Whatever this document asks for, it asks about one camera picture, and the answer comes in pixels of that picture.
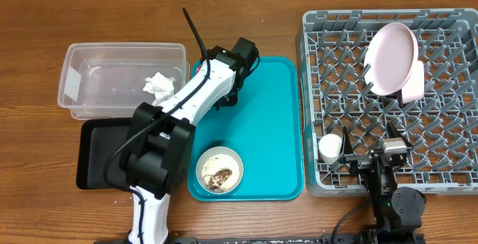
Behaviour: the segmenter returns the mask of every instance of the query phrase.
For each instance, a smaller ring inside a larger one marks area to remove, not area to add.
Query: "wire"
[[[157,128],[166,118],[168,118],[172,113],[177,111],[179,108],[181,108],[191,97],[193,97],[204,84],[206,81],[209,79],[209,75],[211,74],[211,63],[208,59],[208,53],[206,51],[206,48],[204,46],[204,43],[201,40],[201,37],[199,36],[199,33],[196,30],[196,27],[193,24],[193,21],[189,17],[189,14],[187,13],[186,9],[182,8],[182,11],[184,13],[184,16],[186,17],[187,23],[189,24],[194,37],[196,38],[196,41],[199,45],[199,49],[201,50],[201,55],[202,59],[206,60],[206,63],[208,64],[207,70],[206,70],[206,75],[204,79],[198,84],[194,90],[189,93],[186,97],[184,97],[175,107],[173,107],[170,111],[167,113],[163,114],[159,119],[156,119],[155,121],[151,122],[149,125],[147,125],[145,128],[141,129],[139,132],[137,132],[135,135],[131,136],[128,140],[126,140],[125,143],[121,147],[119,147],[106,161],[105,167],[103,168],[103,178],[105,179],[105,182],[110,185],[113,188],[116,188],[118,190],[122,190],[127,193],[133,193],[139,198],[139,204],[140,204],[140,221],[138,225],[138,237],[140,239],[140,244],[144,244],[143,241],[143,217],[144,217],[144,197],[141,195],[140,192],[133,190],[128,187],[122,187],[120,185],[114,184],[113,182],[110,181],[108,177],[108,170],[111,166],[111,163],[113,162],[114,158],[120,154],[125,148],[129,147],[132,142],[134,142],[138,137],[143,136],[144,134],[147,134],[151,132],[153,129]]]
[[[357,206],[356,208],[354,208],[353,210],[351,210],[349,213],[345,214],[344,217],[342,217],[342,219],[340,221],[338,221],[337,225],[334,227],[334,230],[332,231],[332,235],[331,235],[331,241],[332,241],[332,244],[335,244],[335,235],[337,234],[337,230],[338,228],[341,226],[342,222],[344,222],[347,218],[349,218],[350,216],[352,216],[354,213],[356,213],[357,211],[361,210],[362,208],[366,207],[369,205],[369,203],[371,202],[371,199],[367,199],[367,201],[365,201],[364,203],[360,204],[359,206]]]
[[[259,63],[260,63],[260,62],[261,62],[261,56],[258,55],[258,56],[257,56],[257,65],[255,65],[254,69],[251,69],[251,70],[249,71],[249,75],[251,75],[251,74],[255,71],[255,69],[257,69],[257,67],[259,67]]]

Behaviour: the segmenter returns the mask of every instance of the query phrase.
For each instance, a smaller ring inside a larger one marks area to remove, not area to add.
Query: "wooden table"
[[[75,185],[80,127],[57,106],[68,46],[84,42],[177,42],[193,63],[189,10],[206,46],[231,48],[238,37],[262,55],[295,62],[295,35],[307,10],[478,7],[478,0],[1,0],[0,243],[91,243],[131,228],[131,195]],[[183,187],[173,196],[171,234],[200,238],[320,236],[361,201],[316,198],[306,190],[288,202],[202,203]],[[356,232],[371,210],[347,220]],[[429,196],[428,243],[478,243],[478,199]]]

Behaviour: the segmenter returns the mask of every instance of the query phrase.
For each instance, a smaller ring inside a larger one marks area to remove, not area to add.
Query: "pink object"
[[[370,64],[365,82],[373,83],[371,92],[386,96],[402,90],[403,103],[423,98],[425,75],[418,60],[417,38],[402,23],[391,23],[373,37],[365,55]]]

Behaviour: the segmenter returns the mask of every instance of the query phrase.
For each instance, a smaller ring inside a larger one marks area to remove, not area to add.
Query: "white cup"
[[[342,138],[335,134],[327,134],[319,141],[319,153],[324,163],[332,165],[341,154]]]
[[[372,93],[386,96],[402,90],[403,103],[423,98],[425,72],[418,60],[417,38],[404,24],[381,28],[368,46],[364,64],[370,64],[364,79],[373,83]]]

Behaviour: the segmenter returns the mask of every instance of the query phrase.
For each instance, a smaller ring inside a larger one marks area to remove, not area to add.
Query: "plastic crate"
[[[377,96],[363,64],[374,34],[391,22],[413,30],[425,64],[425,97],[400,105]],[[356,153],[388,138],[392,121],[415,147],[395,172],[399,186],[439,195],[478,194],[478,12],[474,9],[315,10],[297,34],[304,106],[306,186],[315,196],[366,195],[347,166],[331,168],[320,138],[347,126]]]

